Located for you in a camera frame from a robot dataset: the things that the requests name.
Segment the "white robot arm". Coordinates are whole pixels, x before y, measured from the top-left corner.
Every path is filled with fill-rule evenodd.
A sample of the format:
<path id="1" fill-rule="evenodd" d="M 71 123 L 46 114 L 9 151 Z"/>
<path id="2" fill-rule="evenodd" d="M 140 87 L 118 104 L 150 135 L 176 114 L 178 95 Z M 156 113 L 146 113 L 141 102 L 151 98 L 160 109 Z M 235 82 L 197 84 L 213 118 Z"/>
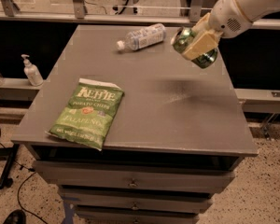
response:
<path id="1" fill-rule="evenodd" d="M 218 0 L 190 30 L 194 37 L 180 51 L 200 65 L 213 63 L 221 38 L 234 38 L 266 15 L 280 11 L 280 0 Z"/>

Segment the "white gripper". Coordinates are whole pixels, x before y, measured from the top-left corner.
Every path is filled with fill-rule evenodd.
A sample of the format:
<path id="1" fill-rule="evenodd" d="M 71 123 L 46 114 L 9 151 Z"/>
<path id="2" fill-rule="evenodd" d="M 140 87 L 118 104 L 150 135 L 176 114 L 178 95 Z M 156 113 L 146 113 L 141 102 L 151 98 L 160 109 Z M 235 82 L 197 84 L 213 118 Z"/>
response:
<path id="1" fill-rule="evenodd" d="M 243 13 L 237 0 L 218 0 L 211 13 L 206 13 L 191 28 L 194 38 L 181 55 L 192 61 L 215 49 L 221 37 L 234 38 L 251 26 L 252 22 Z"/>

